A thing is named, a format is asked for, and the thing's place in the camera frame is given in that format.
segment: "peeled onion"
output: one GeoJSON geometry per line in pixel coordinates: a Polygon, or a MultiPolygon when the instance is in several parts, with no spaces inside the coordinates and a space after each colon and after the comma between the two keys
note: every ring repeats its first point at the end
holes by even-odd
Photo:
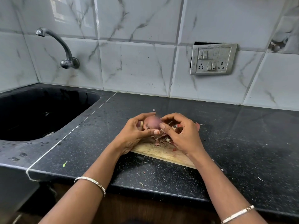
{"type": "Polygon", "coordinates": [[[144,130],[147,130],[147,129],[160,130],[161,129],[161,127],[159,125],[160,123],[162,123],[162,121],[157,116],[149,116],[144,120],[142,128],[144,130]]]}

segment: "person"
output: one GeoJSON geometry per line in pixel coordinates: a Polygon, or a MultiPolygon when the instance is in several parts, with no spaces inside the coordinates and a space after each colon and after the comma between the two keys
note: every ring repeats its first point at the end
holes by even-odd
{"type": "MultiPolygon", "coordinates": [[[[127,154],[142,138],[160,133],[158,129],[140,131],[137,128],[139,121],[152,115],[155,115],[155,112],[143,113],[129,119],[121,132],[84,173],[83,178],[75,181],[75,184],[39,223],[91,223],[120,156],[127,154]]],[[[160,127],[199,171],[212,204],[223,223],[267,223],[255,209],[252,209],[248,201],[209,157],[192,120],[179,113],[166,115],[161,120],[160,127]],[[180,123],[182,127],[174,130],[167,124],[171,122],[180,123]]]]}

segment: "wooden cutting board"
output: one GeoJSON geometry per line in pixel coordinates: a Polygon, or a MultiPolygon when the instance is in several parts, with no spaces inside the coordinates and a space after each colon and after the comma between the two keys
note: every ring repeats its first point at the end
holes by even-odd
{"type": "Polygon", "coordinates": [[[160,142],[159,146],[155,146],[155,139],[151,137],[142,139],[131,152],[196,169],[189,158],[178,151],[174,145],[160,142]]]}

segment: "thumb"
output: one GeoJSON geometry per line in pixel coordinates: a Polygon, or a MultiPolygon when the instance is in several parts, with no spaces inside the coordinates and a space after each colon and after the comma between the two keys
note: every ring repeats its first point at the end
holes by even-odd
{"type": "Polygon", "coordinates": [[[140,137],[145,138],[145,137],[150,137],[150,136],[155,136],[160,134],[160,131],[158,129],[147,129],[144,131],[140,131],[140,137]]]}
{"type": "Polygon", "coordinates": [[[178,134],[174,131],[174,129],[170,126],[167,125],[166,123],[160,123],[161,129],[168,134],[172,139],[176,137],[178,134]]]}

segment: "faucet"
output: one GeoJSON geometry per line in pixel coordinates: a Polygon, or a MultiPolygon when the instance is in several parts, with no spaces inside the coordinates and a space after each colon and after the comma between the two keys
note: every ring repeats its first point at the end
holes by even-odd
{"type": "Polygon", "coordinates": [[[36,35],[45,37],[45,34],[51,35],[53,38],[55,38],[64,48],[65,54],[66,54],[66,59],[60,61],[61,67],[68,69],[70,67],[73,67],[75,69],[79,68],[80,62],[76,57],[72,56],[72,53],[68,47],[68,45],[62,40],[61,37],[59,37],[58,34],[54,33],[53,31],[47,29],[47,28],[39,28],[37,29],[36,35]]]}

